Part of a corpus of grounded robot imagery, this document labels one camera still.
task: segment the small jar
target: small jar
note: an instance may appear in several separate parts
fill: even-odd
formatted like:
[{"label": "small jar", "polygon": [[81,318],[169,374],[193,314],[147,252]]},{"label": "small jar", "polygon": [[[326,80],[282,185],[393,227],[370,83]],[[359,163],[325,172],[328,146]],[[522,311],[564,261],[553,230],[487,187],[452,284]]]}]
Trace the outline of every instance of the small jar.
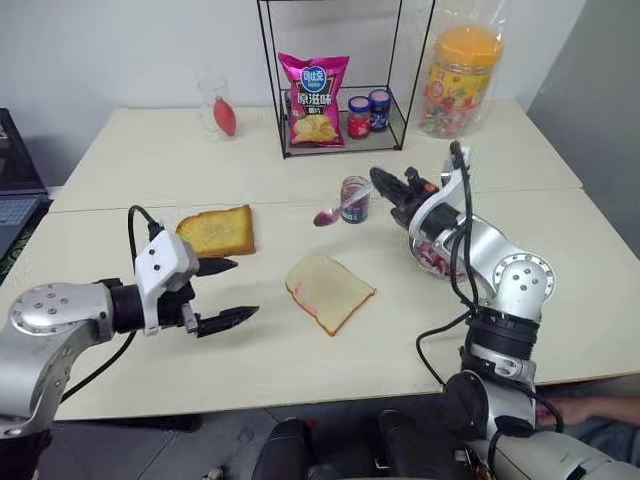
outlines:
[{"label": "small jar", "polygon": [[369,94],[371,102],[371,130],[381,132],[389,125],[391,95],[384,89],[373,90]]},{"label": "small jar", "polygon": [[364,138],[371,131],[371,102],[367,97],[349,99],[347,132],[351,138]]},{"label": "small jar", "polygon": [[[361,187],[369,183],[364,177],[347,177],[342,182],[340,189],[340,203],[347,200],[351,195],[356,193]],[[347,208],[342,210],[342,219],[347,223],[362,223],[369,216],[369,197],[367,195]]]}]

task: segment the pink snack bag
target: pink snack bag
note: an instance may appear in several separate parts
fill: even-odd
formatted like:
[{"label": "pink snack bag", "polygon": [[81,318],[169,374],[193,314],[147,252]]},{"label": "pink snack bag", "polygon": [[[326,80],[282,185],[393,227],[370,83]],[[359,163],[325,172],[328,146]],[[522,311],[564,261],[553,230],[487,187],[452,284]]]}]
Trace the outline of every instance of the pink snack bag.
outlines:
[{"label": "pink snack bag", "polygon": [[344,146],[338,90],[349,57],[298,60],[279,53],[278,59],[291,82],[291,145]]}]

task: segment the clear plastic cup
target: clear plastic cup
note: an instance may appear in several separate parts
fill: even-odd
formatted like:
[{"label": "clear plastic cup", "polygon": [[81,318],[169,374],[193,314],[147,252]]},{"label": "clear plastic cup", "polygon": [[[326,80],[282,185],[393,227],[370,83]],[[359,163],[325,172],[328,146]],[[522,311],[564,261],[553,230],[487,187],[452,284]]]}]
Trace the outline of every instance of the clear plastic cup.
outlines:
[{"label": "clear plastic cup", "polygon": [[202,97],[200,116],[212,138],[229,140],[236,133],[236,116],[231,103],[227,81],[217,75],[207,75],[198,82]]}]

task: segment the laptop keyboard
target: laptop keyboard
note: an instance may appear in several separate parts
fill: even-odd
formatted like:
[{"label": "laptop keyboard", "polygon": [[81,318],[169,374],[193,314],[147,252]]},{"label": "laptop keyboard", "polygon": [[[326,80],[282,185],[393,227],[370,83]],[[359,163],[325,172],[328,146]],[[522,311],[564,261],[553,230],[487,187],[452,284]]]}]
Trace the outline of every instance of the laptop keyboard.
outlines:
[{"label": "laptop keyboard", "polygon": [[0,227],[20,225],[37,201],[37,198],[0,200]]}]

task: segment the orange lid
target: orange lid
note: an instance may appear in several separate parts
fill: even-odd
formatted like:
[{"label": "orange lid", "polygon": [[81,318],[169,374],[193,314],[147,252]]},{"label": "orange lid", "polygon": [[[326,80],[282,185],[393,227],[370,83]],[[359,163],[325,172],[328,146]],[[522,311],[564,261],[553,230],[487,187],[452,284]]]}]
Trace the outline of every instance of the orange lid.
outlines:
[{"label": "orange lid", "polygon": [[436,54],[447,63],[491,67],[500,58],[502,41],[489,30],[468,25],[440,34]]}]

